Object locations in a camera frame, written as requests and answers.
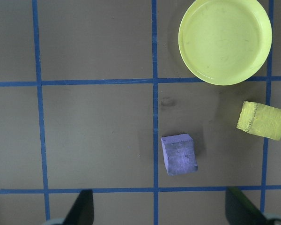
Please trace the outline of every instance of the gray floor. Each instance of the gray floor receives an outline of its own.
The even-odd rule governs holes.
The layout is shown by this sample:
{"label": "gray floor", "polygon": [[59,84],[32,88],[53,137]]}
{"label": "gray floor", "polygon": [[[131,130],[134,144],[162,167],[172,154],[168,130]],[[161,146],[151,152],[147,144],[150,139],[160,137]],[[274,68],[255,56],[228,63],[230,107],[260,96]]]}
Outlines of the gray floor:
{"label": "gray floor", "polygon": [[[32,3],[0,0],[0,225],[64,217],[82,188],[95,188],[96,225],[227,224],[225,186],[257,207],[266,189],[265,212],[281,214],[281,140],[268,141],[265,186],[267,141],[236,129],[244,100],[266,102],[267,63],[233,86],[159,83],[158,138],[190,134],[199,170],[169,177],[160,143],[154,162],[152,2],[39,0],[39,80]],[[177,46],[192,2],[157,1],[159,78],[194,77]],[[273,32],[270,103],[281,108],[281,0]],[[97,79],[124,80],[85,81]]]}

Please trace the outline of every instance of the yellow sponge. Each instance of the yellow sponge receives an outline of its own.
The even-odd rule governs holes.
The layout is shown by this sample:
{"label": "yellow sponge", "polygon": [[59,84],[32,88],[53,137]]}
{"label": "yellow sponge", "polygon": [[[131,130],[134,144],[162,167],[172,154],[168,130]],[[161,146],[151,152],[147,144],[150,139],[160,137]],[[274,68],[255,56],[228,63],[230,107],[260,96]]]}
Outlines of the yellow sponge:
{"label": "yellow sponge", "polygon": [[237,128],[278,141],[281,138],[281,109],[244,101]]}

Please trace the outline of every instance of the purple cube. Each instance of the purple cube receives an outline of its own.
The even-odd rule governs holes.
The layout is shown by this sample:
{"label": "purple cube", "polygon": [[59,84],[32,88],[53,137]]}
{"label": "purple cube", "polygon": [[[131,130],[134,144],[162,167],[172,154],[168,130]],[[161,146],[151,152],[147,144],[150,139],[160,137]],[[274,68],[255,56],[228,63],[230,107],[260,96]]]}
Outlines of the purple cube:
{"label": "purple cube", "polygon": [[163,158],[169,176],[198,170],[193,139],[188,134],[162,137]]}

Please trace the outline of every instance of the blue tape line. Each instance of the blue tape line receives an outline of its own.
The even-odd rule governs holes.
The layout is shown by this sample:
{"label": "blue tape line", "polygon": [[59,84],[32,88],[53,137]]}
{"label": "blue tape line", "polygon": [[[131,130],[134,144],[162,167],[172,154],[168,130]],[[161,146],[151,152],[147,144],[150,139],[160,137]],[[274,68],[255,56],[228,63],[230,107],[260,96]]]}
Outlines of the blue tape line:
{"label": "blue tape line", "polygon": [[8,194],[44,194],[43,189],[0,189],[0,195]]}
{"label": "blue tape line", "polygon": [[[274,0],[269,0],[268,14],[271,22],[272,30],[274,30]],[[271,81],[272,81],[272,63],[273,63],[273,44],[267,58],[266,67],[266,105],[271,105]],[[262,157],[262,176],[261,176],[261,195],[260,195],[260,211],[264,212],[266,205],[266,171],[267,171],[267,154],[268,154],[268,138],[263,140],[263,157]]]}
{"label": "blue tape line", "polygon": [[46,156],[46,144],[45,144],[43,89],[41,86],[37,87],[37,101],[38,101],[39,132],[40,132],[41,154],[42,154],[45,212],[46,212],[46,220],[49,220],[50,204],[49,204],[49,193],[48,193],[48,172],[47,172],[47,156]]}
{"label": "blue tape line", "polygon": [[263,140],[263,158],[262,158],[261,195],[260,195],[260,211],[261,212],[264,212],[265,203],[266,203],[267,149],[268,149],[268,138],[264,138],[264,140]]}
{"label": "blue tape line", "polygon": [[272,81],[281,81],[281,76],[272,76],[271,80]]}
{"label": "blue tape line", "polygon": [[281,185],[268,185],[266,190],[281,190]]}
{"label": "blue tape line", "polygon": [[39,47],[39,30],[38,30],[38,13],[37,0],[32,0],[32,14],[33,14],[33,32],[34,32],[34,50],[36,60],[36,75],[37,75],[37,101],[38,101],[38,118],[41,142],[42,155],[42,170],[43,170],[43,185],[44,185],[44,204],[46,220],[50,219],[50,203],[48,194],[48,174],[47,174],[47,157],[45,145],[45,131],[44,131],[44,108],[43,108],[43,90],[42,90],[42,72],[41,72],[41,57]]}
{"label": "blue tape line", "polygon": [[159,83],[197,83],[204,82],[197,77],[187,77],[187,78],[158,78]]}
{"label": "blue tape line", "polygon": [[112,80],[63,80],[42,81],[42,85],[85,85],[85,84],[134,84],[153,83],[153,79],[112,79]]}
{"label": "blue tape line", "polygon": [[0,87],[36,87],[37,82],[34,81],[16,81],[16,82],[0,82]]}
{"label": "blue tape line", "polygon": [[[239,186],[242,191],[249,190],[260,190],[261,186]],[[188,192],[188,191],[225,191],[226,186],[215,186],[215,187],[161,187],[160,192]]]}
{"label": "blue tape line", "polygon": [[246,81],[266,81],[266,76],[251,76]]}
{"label": "blue tape line", "polygon": [[153,181],[154,225],[158,225],[158,64],[157,64],[157,2],[152,5],[152,72],[153,72]]}
{"label": "blue tape line", "polygon": [[35,51],[35,60],[36,60],[37,82],[41,82],[42,76],[41,76],[41,56],[40,56],[40,48],[39,48],[37,0],[32,0],[32,15],[33,15],[34,51]]}
{"label": "blue tape line", "polygon": [[[89,188],[77,188],[77,189],[49,189],[50,194],[65,194],[65,193],[80,193],[82,190]],[[152,187],[141,187],[141,188],[91,188],[94,193],[146,193],[154,192]]]}
{"label": "blue tape line", "polygon": [[[242,191],[261,190],[262,186],[238,186]],[[218,187],[132,187],[132,188],[73,188],[73,189],[0,189],[0,195],[8,194],[75,194],[82,190],[92,189],[94,193],[158,193],[158,192],[199,192],[225,191],[226,186]],[[281,185],[268,185],[266,190],[281,190]]]}
{"label": "blue tape line", "polygon": [[[246,81],[267,81],[266,76],[252,76]],[[281,81],[281,76],[272,76],[271,81]],[[197,77],[190,78],[158,78],[158,83],[199,83],[204,82]],[[0,82],[0,87],[36,87],[54,85],[92,85],[92,84],[134,84],[153,83],[153,79],[109,79],[109,80],[57,80],[57,81],[11,81]]]}

